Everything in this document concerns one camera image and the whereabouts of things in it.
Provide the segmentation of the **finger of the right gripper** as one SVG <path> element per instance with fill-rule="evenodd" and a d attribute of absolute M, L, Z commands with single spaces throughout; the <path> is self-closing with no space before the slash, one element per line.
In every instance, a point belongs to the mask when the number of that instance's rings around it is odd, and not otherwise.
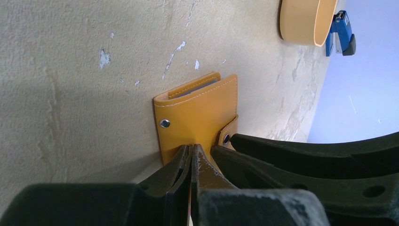
<path fill-rule="evenodd" d="M 399 134 L 361 141 L 311 144 L 235 134 L 233 148 L 276 168 L 313 178 L 362 179 L 399 171 Z"/>
<path fill-rule="evenodd" d="M 238 188 L 294 188 L 314 193 L 332 226 L 397 226 L 399 175 L 362 179 L 324 179 L 279 169 L 254 157 L 214 146 L 211 156 Z"/>

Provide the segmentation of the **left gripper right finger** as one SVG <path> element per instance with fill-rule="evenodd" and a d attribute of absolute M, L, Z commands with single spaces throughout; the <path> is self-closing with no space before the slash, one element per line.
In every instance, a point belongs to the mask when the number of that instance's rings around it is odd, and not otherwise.
<path fill-rule="evenodd" d="M 195 226 L 328 226 L 315 194 L 298 189 L 239 189 L 192 146 L 191 218 Z"/>

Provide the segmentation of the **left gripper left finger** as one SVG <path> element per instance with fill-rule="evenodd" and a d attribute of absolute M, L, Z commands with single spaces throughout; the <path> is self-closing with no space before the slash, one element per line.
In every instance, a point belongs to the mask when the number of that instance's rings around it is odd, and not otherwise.
<path fill-rule="evenodd" d="M 192 147 L 142 182 L 35 184 L 7 207 L 3 226 L 186 226 Z"/>

